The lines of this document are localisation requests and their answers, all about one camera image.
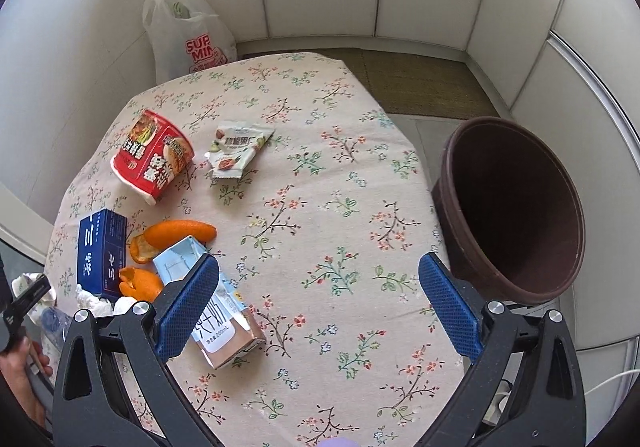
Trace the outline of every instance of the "tablecloth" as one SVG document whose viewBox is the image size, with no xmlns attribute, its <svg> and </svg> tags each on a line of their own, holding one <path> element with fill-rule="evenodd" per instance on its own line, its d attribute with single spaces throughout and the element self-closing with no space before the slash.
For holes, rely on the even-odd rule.
<svg viewBox="0 0 640 447">
<path fill-rule="evenodd" d="M 156 206 L 109 164 L 145 108 L 182 128 L 196 152 Z M 204 153 L 223 120 L 274 129 L 239 180 L 206 174 Z M 128 218 L 127 239 L 166 218 L 218 228 L 210 251 L 267 343 L 214 371 L 190 339 L 168 366 L 228 447 L 313 446 L 336 435 L 412 446 L 462 377 L 417 282 L 424 253 L 445 257 L 420 162 L 340 61 L 260 57 L 134 97 L 68 188 L 54 226 L 46 273 L 69 314 L 78 309 L 79 221 L 103 207 Z M 157 432 L 121 364 L 140 420 Z"/>
</svg>

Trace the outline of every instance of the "brown mat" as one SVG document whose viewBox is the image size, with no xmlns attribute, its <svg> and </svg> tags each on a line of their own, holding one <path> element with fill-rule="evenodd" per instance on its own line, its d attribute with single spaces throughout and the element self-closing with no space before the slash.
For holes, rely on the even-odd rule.
<svg viewBox="0 0 640 447">
<path fill-rule="evenodd" d="M 498 116 L 463 62 L 357 48 L 309 51 L 344 61 L 386 112 L 462 120 Z"/>
</svg>

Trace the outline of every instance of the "brown trash can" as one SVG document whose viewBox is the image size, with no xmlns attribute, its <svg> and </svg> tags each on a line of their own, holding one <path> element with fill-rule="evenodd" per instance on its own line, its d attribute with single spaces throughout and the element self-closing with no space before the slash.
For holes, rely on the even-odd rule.
<svg viewBox="0 0 640 447">
<path fill-rule="evenodd" d="M 462 123 L 447 141 L 433 200 L 452 274 L 487 300 L 540 304 L 578 275 L 580 198 L 556 155 L 518 124 Z"/>
</svg>

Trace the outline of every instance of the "instant noodle cup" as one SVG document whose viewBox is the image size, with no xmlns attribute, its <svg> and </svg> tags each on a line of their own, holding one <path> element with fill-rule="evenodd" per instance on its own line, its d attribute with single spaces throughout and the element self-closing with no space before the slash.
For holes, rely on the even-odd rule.
<svg viewBox="0 0 640 447">
<path fill-rule="evenodd" d="M 111 158 L 111 168 L 149 205 L 155 205 L 193 156 L 193 147 L 174 124 L 145 109 Z"/>
</svg>

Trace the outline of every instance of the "power cord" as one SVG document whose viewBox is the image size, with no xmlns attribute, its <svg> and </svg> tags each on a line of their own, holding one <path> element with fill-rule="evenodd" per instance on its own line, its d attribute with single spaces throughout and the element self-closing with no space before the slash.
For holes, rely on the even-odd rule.
<svg viewBox="0 0 640 447">
<path fill-rule="evenodd" d="M 613 375 L 610 379 L 605 380 L 604 382 L 600 382 L 596 387 L 591 387 L 584 396 L 586 397 L 589 393 L 592 393 L 596 389 L 601 388 L 603 385 L 611 382 L 611 380 L 619 379 L 620 377 L 624 377 L 625 375 L 631 375 L 632 373 L 640 373 L 640 369 L 629 369 L 628 371 L 623 371 L 622 373 L 618 373 L 617 375 Z"/>
</svg>

